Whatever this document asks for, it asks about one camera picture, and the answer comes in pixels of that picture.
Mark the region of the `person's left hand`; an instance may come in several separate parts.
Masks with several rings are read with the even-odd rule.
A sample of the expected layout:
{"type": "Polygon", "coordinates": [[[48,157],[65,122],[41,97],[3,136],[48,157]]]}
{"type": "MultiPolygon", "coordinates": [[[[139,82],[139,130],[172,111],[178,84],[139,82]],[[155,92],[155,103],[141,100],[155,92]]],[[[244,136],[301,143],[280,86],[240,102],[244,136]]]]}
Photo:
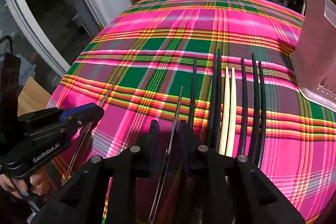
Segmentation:
{"type": "Polygon", "coordinates": [[[46,194],[50,187],[46,167],[40,168],[30,176],[29,181],[31,186],[28,186],[25,180],[18,180],[16,178],[13,178],[12,180],[13,181],[11,181],[5,174],[1,174],[1,187],[20,199],[21,196],[14,185],[16,185],[20,192],[26,192],[28,188],[30,188],[31,192],[38,196],[46,194]]]}

